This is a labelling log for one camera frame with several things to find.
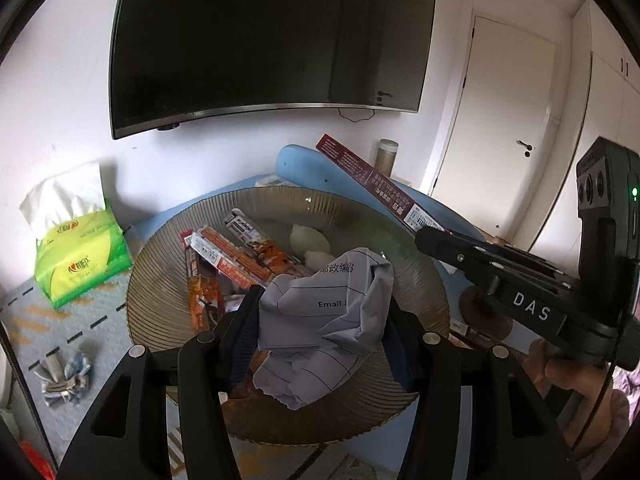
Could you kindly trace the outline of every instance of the silver bolt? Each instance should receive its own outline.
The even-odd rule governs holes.
[[[504,346],[500,346],[500,345],[494,346],[491,349],[491,352],[493,352],[498,359],[505,359],[509,357],[509,350]]]
[[[133,358],[142,357],[145,352],[146,349],[142,345],[133,345],[131,348],[129,348],[129,355]]]
[[[200,332],[198,337],[198,343],[211,343],[216,338],[215,332]]]
[[[437,345],[440,342],[440,336],[435,332],[427,332],[422,336],[422,340],[427,343],[427,345]]]

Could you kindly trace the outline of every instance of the human hand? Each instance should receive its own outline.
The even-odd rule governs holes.
[[[563,390],[575,390],[584,396],[574,418],[562,432],[567,444],[572,446],[595,405],[607,371],[574,361],[549,359],[546,346],[543,339],[531,343],[529,356],[522,367],[541,395],[545,395],[554,385]],[[611,393],[610,384],[587,433],[575,450],[578,458],[589,454],[607,438],[612,422]]]

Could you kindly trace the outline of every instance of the television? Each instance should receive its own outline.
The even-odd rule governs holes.
[[[417,112],[435,0],[118,0],[113,138],[272,108]]]

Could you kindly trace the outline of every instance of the ribbed brown bowl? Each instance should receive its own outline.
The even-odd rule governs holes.
[[[229,239],[223,219],[239,207],[284,250],[290,251],[293,224],[322,231],[335,256],[356,247],[384,254],[394,266],[394,296],[400,308],[415,312],[427,330],[446,336],[449,305],[431,259],[414,238],[385,216],[357,202],[294,187],[241,189],[198,202],[171,218],[136,260],[127,292],[131,339],[150,349],[183,345],[193,337],[186,303],[184,250],[178,234],[204,224]],[[295,412],[263,395],[223,405],[229,434],[270,444],[318,444],[371,430],[407,407],[406,394],[391,376],[382,345],[343,386]]]

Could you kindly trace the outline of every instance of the tissue pack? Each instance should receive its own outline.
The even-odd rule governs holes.
[[[130,266],[122,229],[106,204],[47,231],[37,243],[34,278],[58,308]]]

